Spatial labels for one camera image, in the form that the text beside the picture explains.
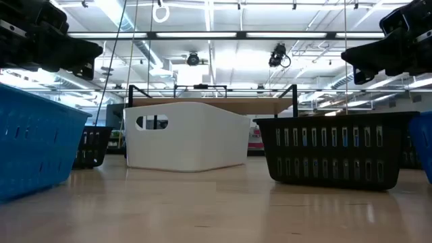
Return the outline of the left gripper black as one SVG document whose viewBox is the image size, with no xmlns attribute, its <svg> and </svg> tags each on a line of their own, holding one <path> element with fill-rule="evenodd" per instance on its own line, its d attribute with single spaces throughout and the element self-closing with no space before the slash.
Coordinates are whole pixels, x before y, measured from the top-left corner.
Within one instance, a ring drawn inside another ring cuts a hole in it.
<svg viewBox="0 0 432 243">
<path fill-rule="evenodd" d="M 94 78 L 94 60 L 103 48 L 69 36 L 45 36 L 37 23 L 44 0 L 0 0 L 0 68 L 48 72 L 69 70 Z"/>
</svg>

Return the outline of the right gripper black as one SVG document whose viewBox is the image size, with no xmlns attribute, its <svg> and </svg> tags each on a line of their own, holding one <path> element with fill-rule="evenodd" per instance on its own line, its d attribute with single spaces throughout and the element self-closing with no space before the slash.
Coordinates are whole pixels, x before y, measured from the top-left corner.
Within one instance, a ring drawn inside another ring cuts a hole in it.
<svg viewBox="0 0 432 243">
<path fill-rule="evenodd" d="M 432 73 L 432 0 L 413 0 L 406 10 L 408 31 L 396 29 L 381 40 L 346 49 L 341 58 L 352 65 L 355 85 L 372 81 L 384 71 Z"/>
</svg>

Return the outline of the black slotted plastic basket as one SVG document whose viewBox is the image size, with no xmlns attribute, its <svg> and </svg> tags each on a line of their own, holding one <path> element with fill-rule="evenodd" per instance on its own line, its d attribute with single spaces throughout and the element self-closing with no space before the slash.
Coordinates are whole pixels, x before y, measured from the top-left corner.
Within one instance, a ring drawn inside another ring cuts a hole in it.
<svg viewBox="0 0 432 243">
<path fill-rule="evenodd" d="M 402 169 L 422 169 L 421 161 L 408 132 L 402 140 L 402 158 L 400 161 L 400 167 Z"/>
<path fill-rule="evenodd" d="M 73 169 L 92 169 L 103 164 L 113 128 L 85 126 Z"/>
<path fill-rule="evenodd" d="M 419 113 L 256 119 L 276 182 L 389 190 L 398 181 L 409 122 Z"/>
</svg>

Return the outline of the white plastic basket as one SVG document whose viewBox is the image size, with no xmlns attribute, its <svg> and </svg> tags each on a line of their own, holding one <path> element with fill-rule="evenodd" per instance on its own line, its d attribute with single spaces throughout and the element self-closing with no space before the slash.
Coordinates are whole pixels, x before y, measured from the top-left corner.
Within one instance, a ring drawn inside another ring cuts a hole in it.
<svg viewBox="0 0 432 243">
<path fill-rule="evenodd" d="M 246 162 L 250 118 L 205 103 L 124 109 L 127 165 L 200 172 Z"/>
</svg>

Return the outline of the dark background cabinet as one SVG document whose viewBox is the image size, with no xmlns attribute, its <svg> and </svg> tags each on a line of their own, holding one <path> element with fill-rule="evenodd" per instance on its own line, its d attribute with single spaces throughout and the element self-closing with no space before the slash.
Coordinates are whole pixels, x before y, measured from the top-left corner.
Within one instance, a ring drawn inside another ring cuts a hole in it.
<svg viewBox="0 0 432 243">
<path fill-rule="evenodd" d="M 119 130 L 123 121 L 124 103 L 107 105 L 105 125 Z"/>
</svg>

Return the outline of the long LED light bar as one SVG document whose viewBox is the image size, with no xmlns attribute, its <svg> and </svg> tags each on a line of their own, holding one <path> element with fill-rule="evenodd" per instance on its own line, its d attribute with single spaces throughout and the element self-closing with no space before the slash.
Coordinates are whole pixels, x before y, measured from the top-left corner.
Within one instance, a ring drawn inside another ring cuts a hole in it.
<svg viewBox="0 0 432 243">
<path fill-rule="evenodd" d="M 74 38 L 85 40 L 378 40 L 384 37 L 381 32 L 268 32 L 268 31 L 203 31 L 203 32 L 70 32 Z"/>
</svg>

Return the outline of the red background cart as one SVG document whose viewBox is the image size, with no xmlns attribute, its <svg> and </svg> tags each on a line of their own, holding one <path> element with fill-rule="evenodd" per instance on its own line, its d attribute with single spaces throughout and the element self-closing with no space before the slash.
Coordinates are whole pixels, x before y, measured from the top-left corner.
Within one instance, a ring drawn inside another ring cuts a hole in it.
<svg viewBox="0 0 432 243">
<path fill-rule="evenodd" d="M 258 127 L 251 127 L 249 131 L 248 139 L 248 150 L 249 151 L 263 151 L 264 145 L 261 138 L 261 131 Z"/>
</svg>

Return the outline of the silver ceiling air duct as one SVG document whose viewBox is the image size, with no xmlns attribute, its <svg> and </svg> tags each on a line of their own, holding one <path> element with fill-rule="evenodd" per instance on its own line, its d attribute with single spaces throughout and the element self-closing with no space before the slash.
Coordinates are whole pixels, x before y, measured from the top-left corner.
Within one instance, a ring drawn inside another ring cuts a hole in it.
<svg viewBox="0 0 432 243">
<path fill-rule="evenodd" d="M 170 11 L 164 4 L 159 5 L 150 0 L 94 0 L 96 6 L 117 26 L 117 32 L 132 33 L 131 42 L 147 59 L 149 72 L 152 76 L 172 76 L 171 63 L 161 59 L 151 48 L 150 40 L 138 36 L 139 29 L 136 28 L 138 9 L 142 1 L 146 6 L 151 6 L 150 29 L 154 23 L 163 23 L 169 18 Z"/>
</svg>

